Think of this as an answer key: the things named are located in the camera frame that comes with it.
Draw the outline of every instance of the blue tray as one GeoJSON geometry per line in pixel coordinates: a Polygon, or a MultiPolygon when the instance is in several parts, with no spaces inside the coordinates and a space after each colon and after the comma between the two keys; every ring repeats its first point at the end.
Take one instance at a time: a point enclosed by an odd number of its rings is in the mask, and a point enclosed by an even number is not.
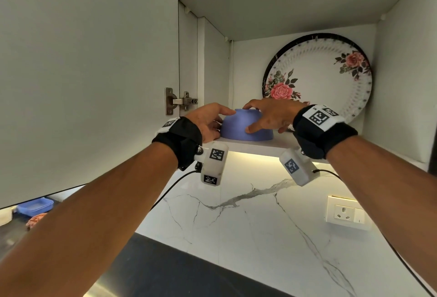
{"type": "Polygon", "coordinates": [[[54,201],[42,197],[18,205],[17,211],[30,217],[34,217],[38,214],[50,211],[53,208],[53,203],[54,201]]]}

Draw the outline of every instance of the metal hinge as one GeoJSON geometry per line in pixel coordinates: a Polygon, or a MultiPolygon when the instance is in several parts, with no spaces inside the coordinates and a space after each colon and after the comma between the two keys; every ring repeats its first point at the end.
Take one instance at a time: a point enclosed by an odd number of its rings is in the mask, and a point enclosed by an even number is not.
{"type": "Polygon", "coordinates": [[[190,105],[197,105],[197,98],[190,98],[188,91],[183,93],[183,98],[178,97],[173,93],[172,88],[165,88],[165,114],[173,115],[173,110],[180,105],[183,110],[188,111],[190,105]]]}

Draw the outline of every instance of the decorative plate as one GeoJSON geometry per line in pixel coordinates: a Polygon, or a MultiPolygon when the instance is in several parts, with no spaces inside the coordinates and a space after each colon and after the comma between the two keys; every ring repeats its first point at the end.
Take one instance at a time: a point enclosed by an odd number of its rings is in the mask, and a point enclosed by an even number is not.
{"type": "Polygon", "coordinates": [[[366,106],[372,70],[363,50],[332,33],[292,41],[269,63],[263,96],[324,104],[351,122],[366,106]]]}

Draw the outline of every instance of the pink rose print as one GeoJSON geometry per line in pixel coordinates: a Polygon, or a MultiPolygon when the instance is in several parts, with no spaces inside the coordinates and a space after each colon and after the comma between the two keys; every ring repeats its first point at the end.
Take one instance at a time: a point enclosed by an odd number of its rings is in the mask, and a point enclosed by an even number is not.
{"type": "Polygon", "coordinates": [[[346,65],[348,67],[359,67],[364,61],[364,57],[360,52],[353,52],[346,57],[346,65]]]}
{"type": "Polygon", "coordinates": [[[275,84],[270,92],[270,96],[275,99],[291,99],[293,89],[284,83],[275,84]]]}

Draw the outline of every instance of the white cabinet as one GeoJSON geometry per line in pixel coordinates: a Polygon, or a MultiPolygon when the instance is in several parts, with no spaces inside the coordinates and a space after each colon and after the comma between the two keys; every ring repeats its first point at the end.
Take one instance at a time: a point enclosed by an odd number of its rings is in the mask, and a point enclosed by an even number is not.
{"type": "MultiPolygon", "coordinates": [[[[228,105],[241,108],[260,99],[262,78],[270,59],[288,42],[305,34],[330,32],[360,46],[374,69],[370,104],[352,125],[360,134],[422,168],[429,163],[437,124],[437,77],[432,56],[437,53],[437,0],[181,0],[221,36],[198,46],[198,91],[205,97],[225,97],[223,84],[204,83],[216,71],[206,47],[230,41],[228,105]]],[[[199,35],[205,31],[198,29],[199,35]]],[[[291,134],[270,142],[224,140],[232,151],[279,156],[295,144],[291,134]]]]}
{"type": "MultiPolygon", "coordinates": [[[[354,126],[429,161],[437,0],[181,1],[2,0],[0,208],[87,183],[147,146],[168,119],[165,87],[234,108],[261,98],[272,56],[326,29],[374,62],[354,126]]],[[[295,140],[229,143],[278,156],[295,140]]]]}
{"type": "Polygon", "coordinates": [[[87,183],[150,143],[164,88],[179,93],[178,0],[0,8],[0,208],[87,183]]]}

